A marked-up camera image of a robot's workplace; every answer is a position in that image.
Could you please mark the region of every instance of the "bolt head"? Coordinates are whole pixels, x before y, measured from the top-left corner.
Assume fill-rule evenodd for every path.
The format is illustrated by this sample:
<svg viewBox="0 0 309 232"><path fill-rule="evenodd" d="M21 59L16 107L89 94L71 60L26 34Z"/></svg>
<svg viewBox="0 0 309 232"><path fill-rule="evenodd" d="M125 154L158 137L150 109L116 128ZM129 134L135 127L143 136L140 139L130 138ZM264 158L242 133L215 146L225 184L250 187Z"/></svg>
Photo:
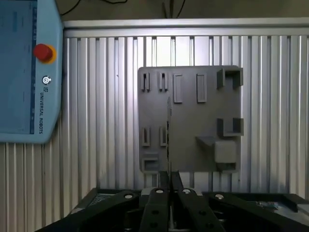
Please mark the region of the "bolt head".
<svg viewBox="0 0 309 232"><path fill-rule="evenodd" d="M131 194L125 195L126 199L131 199L133 196Z"/></svg>
<svg viewBox="0 0 309 232"><path fill-rule="evenodd" d="M183 190L183 193L185 193L185 194L189 194L191 191L189 190L189 189L184 189Z"/></svg>
<svg viewBox="0 0 309 232"><path fill-rule="evenodd" d="M224 198L224 196L221 194L216 194L215 197L218 198L219 200L222 200Z"/></svg>

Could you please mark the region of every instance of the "aluminum profile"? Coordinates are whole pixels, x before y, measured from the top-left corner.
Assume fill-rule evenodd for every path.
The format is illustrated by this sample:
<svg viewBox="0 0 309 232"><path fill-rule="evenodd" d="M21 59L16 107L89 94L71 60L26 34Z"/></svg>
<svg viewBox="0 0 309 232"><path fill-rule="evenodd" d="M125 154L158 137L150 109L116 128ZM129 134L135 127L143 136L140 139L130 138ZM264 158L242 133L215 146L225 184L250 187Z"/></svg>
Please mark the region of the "aluminum profile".
<svg viewBox="0 0 309 232"><path fill-rule="evenodd" d="M50 143L0 144L0 231L50 224L93 187L157 184L139 168L139 67L243 67L240 172L181 173L185 187L309 198L308 18L65 26L62 112Z"/></svg>

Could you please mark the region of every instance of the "gray plastic board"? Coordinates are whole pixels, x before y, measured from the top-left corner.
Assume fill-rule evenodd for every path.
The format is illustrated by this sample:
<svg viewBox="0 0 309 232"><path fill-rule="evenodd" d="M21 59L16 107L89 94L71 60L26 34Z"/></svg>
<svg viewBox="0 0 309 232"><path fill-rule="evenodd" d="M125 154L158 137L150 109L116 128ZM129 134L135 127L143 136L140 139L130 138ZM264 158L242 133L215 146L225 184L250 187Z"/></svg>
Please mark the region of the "gray plastic board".
<svg viewBox="0 0 309 232"><path fill-rule="evenodd" d="M242 69L236 66L140 68L140 169L156 173L238 169ZM168 99L171 102L167 137Z"/></svg>

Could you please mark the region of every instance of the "cable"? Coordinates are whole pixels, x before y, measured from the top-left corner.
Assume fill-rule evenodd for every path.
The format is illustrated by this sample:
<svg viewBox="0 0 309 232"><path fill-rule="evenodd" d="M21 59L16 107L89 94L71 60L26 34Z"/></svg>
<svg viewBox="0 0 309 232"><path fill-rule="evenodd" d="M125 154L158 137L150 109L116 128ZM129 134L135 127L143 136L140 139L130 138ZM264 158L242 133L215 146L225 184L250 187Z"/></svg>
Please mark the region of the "cable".
<svg viewBox="0 0 309 232"><path fill-rule="evenodd" d="M104 2L109 3L109 4L120 4L120 3L127 3L127 0L124 0L124 1L109 1L109 0L101 0L101 1L104 1Z"/></svg>
<svg viewBox="0 0 309 232"><path fill-rule="evenodd" d="M180 8L180 10L179 10L179 12L178 12L177 18L178 18L178 17L180 16L180 14L182 13L184 4L185 4L185 0L183 0L183 4L182 4L182 6L181 6L181 8Z"/></svg>
<svg viewBox="0 0 309 232"><path fill-rule="evenodd" d="M64 16L68 13L70 13L71 11L73 11L78 5L79 3L81 3L82 0L77 0L76 4L71 8L69 9L68 11L66 11L65 13L61 14L61 16ZM123 1L109 1L109 0L101 0L101 1L104 1L108 4L120 4L120 3L127 3L127 0L123 0Z"/></svg>
<svg viewBox="0 0 309 232"><path fill-rule="evenodd" d="M81 0L77 0L76 4L71 9L69 9L65 13L61 14L61 16L64 16L64 15L70 13L72 10L74 10L79 5L79 3L81 3Z"/></svg>

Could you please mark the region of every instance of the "red emergency stop button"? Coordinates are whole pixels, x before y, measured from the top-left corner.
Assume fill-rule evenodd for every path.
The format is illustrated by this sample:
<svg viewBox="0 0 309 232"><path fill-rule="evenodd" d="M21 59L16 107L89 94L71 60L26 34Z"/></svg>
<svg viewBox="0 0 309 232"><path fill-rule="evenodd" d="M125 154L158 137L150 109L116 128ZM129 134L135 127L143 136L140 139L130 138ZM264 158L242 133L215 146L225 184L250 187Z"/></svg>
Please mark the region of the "red emergency stop button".
<svg viewBox="0 0 309 232"><path fill-rule="evenodd" d="M52 49L42 43L34 47L33 54L41 62L48 62L53 57Z"/></svg>

